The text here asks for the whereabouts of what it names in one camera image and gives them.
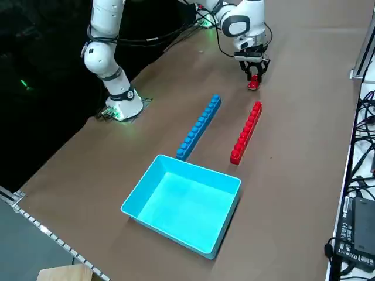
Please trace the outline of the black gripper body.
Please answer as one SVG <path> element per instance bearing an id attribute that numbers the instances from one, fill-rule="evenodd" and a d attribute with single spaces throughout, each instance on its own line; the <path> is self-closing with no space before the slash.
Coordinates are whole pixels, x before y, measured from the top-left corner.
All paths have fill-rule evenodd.
<path id="1" fill-rule="evenodd" d="M 247 61 L 252 63 L 260 63 L 264 59 L 264 45 L 248 47 L 234 53 L 234 58 L 238 61 Z"/>

